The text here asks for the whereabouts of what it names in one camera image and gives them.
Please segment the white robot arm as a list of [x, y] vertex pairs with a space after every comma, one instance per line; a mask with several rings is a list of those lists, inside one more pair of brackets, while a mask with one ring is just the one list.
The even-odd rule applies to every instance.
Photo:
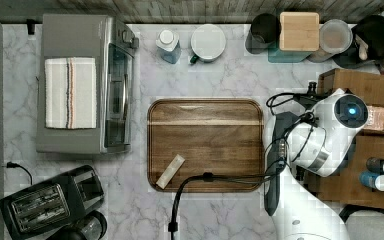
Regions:
[[306, 190], [291, 168], [321, 177], [335, 175], [355, 151], [355, 137], [368, 120], [358, 96], [338, 89], [311, 96], [301, 115], [272, 115], [264, 129], [266, 180], [264, 208], [277, 240], [350, 240], [344, 221]]

